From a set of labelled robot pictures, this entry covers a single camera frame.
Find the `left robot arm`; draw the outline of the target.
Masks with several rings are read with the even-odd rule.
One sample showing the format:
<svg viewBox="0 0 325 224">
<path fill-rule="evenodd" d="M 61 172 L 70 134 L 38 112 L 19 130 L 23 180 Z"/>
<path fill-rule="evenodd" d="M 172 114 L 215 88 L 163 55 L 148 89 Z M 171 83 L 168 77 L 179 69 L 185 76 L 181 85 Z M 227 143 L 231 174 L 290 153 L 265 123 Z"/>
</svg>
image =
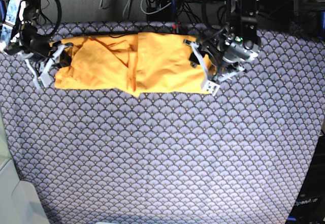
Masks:
<svg viewBox="0 0 325 224">
<path fill-rule="evenodd" d="M 259 55 L 260 39 L 257 36 L 258 0 L 224 0 L 225 12 L 220 28 L 213 28 L 207 16 L 207 3 L 202 0 L 201 12 L 204 25 L 211 31 L 195 41 L 184 40 L 192 49 L 192 67 L 200 65 L 204 83 L 219 84 L 245 72 L 241 65 L 252 62 Z"/>
</svg>

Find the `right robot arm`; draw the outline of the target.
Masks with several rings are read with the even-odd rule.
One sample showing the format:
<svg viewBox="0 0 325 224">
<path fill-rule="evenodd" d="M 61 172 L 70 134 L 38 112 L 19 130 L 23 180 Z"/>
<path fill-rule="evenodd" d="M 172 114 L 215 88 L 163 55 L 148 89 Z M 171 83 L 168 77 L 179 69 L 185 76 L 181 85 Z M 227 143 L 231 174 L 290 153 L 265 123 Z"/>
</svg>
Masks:
<svg viewBox="0 0 325 224">
<path fill-rule="evenodd" d="M 33 62 L 37 68 L 41 63 L 54 61 L 54 66 L 64 68 L 70 66 L 71 56 L 66 49 L 72 43 L 60 41 L 50 44 L 61 24 L 62 8 L 59 0 L 54 0 L 57 7 L 57 19 L 50 33 L 39 34 L 35 22 L 40 15 L 41 0 L 9 0 L 1 29 L 1 52 L 16 55 L 25 62 Z"/>
</svg>

